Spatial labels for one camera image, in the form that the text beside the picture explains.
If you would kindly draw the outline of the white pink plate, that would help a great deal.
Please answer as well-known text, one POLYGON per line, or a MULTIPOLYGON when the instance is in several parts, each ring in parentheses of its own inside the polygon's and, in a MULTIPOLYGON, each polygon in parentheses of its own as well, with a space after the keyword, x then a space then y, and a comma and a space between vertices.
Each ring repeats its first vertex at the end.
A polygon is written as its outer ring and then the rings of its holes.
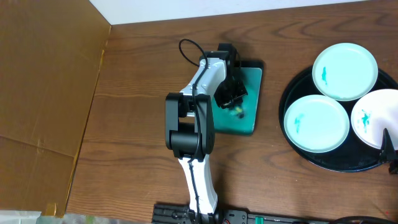
POLYGON ((387 129, 397 149, 397 90, 375 90, 360 98, 352 109, 351 125, 362 142, 376 149, 387 129))

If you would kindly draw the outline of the mint green plate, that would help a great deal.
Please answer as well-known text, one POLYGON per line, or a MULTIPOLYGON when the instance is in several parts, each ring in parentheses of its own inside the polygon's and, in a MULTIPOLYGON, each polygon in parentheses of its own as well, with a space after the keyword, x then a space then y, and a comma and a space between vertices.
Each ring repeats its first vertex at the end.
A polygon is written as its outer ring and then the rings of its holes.
POLYGON ((349 117, 336 100, 308 95, 294 101, 285 112, 283 127, 298 148, 314 153, 339 147, 349 133, 349 117))
POLYGON ((318 91, 337 101, 361 98, 370 92, 377 78, 376 59, 358 44, 331 45, 318 55, 312 67, 318 91))

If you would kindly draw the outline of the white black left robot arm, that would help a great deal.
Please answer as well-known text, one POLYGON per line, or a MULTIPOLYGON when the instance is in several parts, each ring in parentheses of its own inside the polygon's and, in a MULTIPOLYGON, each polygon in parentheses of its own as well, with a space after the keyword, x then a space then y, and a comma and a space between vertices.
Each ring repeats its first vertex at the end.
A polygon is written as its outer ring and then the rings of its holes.
POLYGON ((209 165, 215 144, 211 103, 223 110, 234 108, 248 93, 234 72, 238 58, 232 44, 220 43, 216 51, 203 51, 188 85, 165 99, 165 143, 185 173, 190 193, 188 215, 195 223, 200 223, 202 216, 214 218, 218 203, 209 165))

